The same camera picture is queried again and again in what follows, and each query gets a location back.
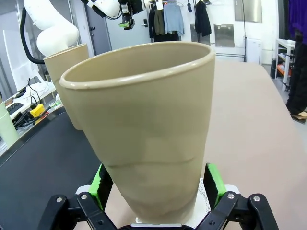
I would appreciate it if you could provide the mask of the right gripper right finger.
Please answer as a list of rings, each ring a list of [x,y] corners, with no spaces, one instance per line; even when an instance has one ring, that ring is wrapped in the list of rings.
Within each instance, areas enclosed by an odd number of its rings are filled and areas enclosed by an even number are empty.
[[[266,196],[245,198],[227,191],[215,164],[205,165],[203,184],[211,211],[200,222],[201,230],[223,230],[230,222],[239,223],[243,230],[279,229]]]

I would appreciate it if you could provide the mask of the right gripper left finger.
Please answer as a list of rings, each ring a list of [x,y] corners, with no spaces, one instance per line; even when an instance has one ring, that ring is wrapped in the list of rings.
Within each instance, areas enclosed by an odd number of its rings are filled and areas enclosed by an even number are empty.
[[[92,230],[116,230],[105,213],[112,186],[113,181],[101,164],[88,191],[71,198],[53,195],[47,203],[47,229],[72,230],[78,222],[86,222]]]

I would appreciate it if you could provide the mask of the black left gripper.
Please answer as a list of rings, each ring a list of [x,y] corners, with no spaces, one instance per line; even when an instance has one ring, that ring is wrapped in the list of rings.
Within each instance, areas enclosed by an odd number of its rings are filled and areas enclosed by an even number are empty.
[[[119,0],[119,4],[122,12],[122,22],[119,24],[119,26],[124,27],[124,30],[131,30],[135,25],[135,20],[132,18],[132,15],[138,14],[145,10],[144,1]]]

